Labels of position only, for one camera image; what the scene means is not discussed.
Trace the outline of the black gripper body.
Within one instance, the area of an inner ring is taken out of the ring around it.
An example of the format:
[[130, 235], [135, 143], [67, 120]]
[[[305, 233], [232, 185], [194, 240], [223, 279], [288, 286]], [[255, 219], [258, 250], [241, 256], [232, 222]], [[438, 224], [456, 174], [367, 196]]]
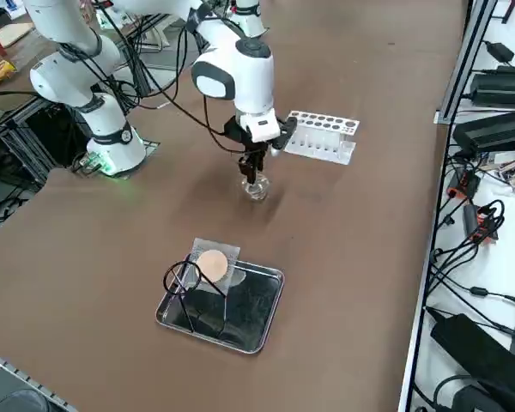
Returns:
[[280, 136], [275, 137], [266, 142], [254, 142], [251, 139], [251, 133], [244, 131], [236, 122], [235, 118], [230, 118], [223, 125], [223, 136], [232, 142], [236, 142], [244, 146], [243, 149], [231, 149], [224, 148], [231, 154], [249, 155], [254, 153], [265, 152], [269, 148], [280, 151], [284, 150], [288, 144], [288, 141], [295, 132], [298, 121], [296, 118], [287, 118], [279, 123], [280, 125]]

